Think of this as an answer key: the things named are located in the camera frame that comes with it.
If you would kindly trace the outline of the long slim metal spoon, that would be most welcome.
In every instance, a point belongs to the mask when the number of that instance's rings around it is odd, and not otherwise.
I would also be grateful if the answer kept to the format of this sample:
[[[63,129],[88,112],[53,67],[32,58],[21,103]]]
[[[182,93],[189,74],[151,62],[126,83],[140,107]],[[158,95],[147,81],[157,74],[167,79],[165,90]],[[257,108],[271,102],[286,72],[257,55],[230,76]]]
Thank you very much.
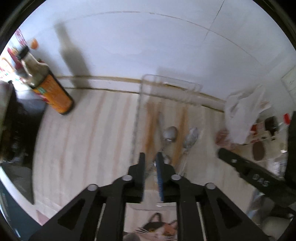
[[[159,126],[159,138],[160,138],[160,142],[161,142],[161,148],[160,148],[160,152],[163,156],[164,159],[164,163],[165,164],[170,164],[171,162],[171,158],[165,154],[165,147],[166,147],[166,142],[164,139],[164,135],[163,135],[163,124],[164,124],[164,118],[163,118],[163,114],[159,111],[158,112],[158,126]]]

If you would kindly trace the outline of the ornate metal spoon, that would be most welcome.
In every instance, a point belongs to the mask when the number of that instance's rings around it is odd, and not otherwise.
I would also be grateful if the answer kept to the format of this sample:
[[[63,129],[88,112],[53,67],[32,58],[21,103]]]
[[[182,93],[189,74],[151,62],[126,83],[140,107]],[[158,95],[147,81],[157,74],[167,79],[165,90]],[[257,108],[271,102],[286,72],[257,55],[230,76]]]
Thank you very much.
[[[184,161],[185,156],[189,153],[191,148],[196,143],[199,136],[199,131],[197,127],[193,127],[189,129],[189,132],[186,134],[184,141],[183,141],[183,150],[179,159],[179,167],[178,167],[178,174],[183,175],[186,167],[186,162]]]
[[[175,126],[169,126],[168,128],[164,128],[163,135],[166,142],[166,147],[168,147],[171,143],[174,143],[176,141],[178,130]],[[150,161],[148,170],[145,175],[146,178],[153,172],[154,168],[156,167],[155,159],[156,159],[156,154],[154,154],[153,159]]]

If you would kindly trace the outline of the wooden chopstick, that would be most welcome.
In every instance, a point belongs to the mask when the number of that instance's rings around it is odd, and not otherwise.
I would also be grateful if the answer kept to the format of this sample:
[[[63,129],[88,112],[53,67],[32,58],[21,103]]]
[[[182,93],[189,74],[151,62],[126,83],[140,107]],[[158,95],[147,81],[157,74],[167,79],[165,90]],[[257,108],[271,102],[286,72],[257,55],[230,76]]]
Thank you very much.
[[[145,131],[145,155],[148,162],[152,157],[155,150],[154,147],[154,132],[155,132],[155,104],[153,102],[147,103],[147,130]]]
[[[179,159],[180,159],[180,156],[182,153],[183,140],[186,135],[187,127],[188,127],[188,108],[187,108],[187,106],[183,106],[182,115],[181,115],[181,119],[179,122],[179,133],[178,133],[178,137],[176,140],[176,147],[174,150],[174,155],[172,158],[172,164],[175,168],[178,166]]]

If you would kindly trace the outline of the brown lid glass jar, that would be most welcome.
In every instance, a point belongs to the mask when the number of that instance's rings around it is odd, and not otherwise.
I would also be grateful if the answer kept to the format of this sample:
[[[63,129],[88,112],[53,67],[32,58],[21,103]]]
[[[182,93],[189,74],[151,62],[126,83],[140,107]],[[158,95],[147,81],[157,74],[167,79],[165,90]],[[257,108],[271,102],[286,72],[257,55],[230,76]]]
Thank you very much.
[[[265,157],[265,147],[262,141],[253,143],[252,155],[255,161],[261,161]]]

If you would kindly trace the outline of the cat print mat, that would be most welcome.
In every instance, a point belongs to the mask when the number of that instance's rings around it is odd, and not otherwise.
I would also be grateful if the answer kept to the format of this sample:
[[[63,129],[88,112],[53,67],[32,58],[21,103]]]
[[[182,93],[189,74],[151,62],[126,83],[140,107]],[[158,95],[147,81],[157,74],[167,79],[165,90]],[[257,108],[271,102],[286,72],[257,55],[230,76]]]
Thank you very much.
[[[144,209],[140,204],[127,204],[123,240],[177,240],[176,206]]]

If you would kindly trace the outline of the red cap cola bottle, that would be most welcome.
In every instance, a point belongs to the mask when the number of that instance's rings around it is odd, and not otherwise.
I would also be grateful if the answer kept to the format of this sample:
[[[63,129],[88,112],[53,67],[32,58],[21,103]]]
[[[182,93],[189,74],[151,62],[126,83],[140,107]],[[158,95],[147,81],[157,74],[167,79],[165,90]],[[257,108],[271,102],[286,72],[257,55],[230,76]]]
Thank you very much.
[[[283,122],[288,126],[290,125],[290,115],[288,113],[285,113],[283,115]]]

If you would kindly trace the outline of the white plastic bag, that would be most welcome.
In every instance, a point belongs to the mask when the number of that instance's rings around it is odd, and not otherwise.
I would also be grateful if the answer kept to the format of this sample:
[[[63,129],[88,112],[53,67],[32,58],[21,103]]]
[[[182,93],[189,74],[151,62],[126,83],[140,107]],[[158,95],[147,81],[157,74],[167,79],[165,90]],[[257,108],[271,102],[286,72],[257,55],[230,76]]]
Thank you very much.
[[[265,88],[257,86],[234,92],[224,105],[225,125],[234,144],[244,144],[260,113],[269,108]]]

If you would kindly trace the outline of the clear plastic utensil tray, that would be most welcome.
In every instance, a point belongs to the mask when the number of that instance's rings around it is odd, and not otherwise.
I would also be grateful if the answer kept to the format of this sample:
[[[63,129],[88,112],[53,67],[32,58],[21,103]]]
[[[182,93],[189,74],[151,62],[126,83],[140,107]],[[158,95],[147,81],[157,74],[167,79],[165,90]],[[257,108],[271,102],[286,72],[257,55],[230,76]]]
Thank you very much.
[[[147,103],[153,102],[155,104],[155,132],[154,132],[154,154],[161,148],[159,138],[158,126],[158,112],[163,114],[164,124],[163,128],[175,126],[179,133],[179,122],[182,115],[183,106],[188,108],[188,127],[186,134],[190,128],[197,127],[199,135],[202,133],[203,127],[203,108],[199,100],[200,92],[203,86],[198,83],[181,80],[178,78],[166,77],[156,74],[146,74],[143,76],[139,89],[139,98],[137,103],[137,114],[135,129],[133,133],[133,149],[131,162],[135,163],[140,152],[144,152],[145,146],[145,131],[147,130]],[[198,174],[198,158],[201,156],[199,153],[199,140],[197,139],[194,146],[191,148],[184,161],[186,167],[184,176],[194,178]],[[165,154],[172,158],[176,147],[176,141],[171,143],[165,149]],[[146,161],[146,171],[148,170],[150,161]]]

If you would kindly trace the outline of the orange label sauce bottle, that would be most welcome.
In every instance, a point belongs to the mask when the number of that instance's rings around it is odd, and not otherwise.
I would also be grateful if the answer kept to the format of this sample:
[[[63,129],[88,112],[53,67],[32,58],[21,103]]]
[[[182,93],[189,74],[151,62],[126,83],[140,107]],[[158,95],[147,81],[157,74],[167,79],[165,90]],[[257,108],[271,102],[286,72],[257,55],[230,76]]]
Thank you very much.
[[[67,114],[74,106],[73,98],[68,94],[49,66],[38,61],[24,46],[18,52],[17,59],[28,75],[26,84],[59,114]]]

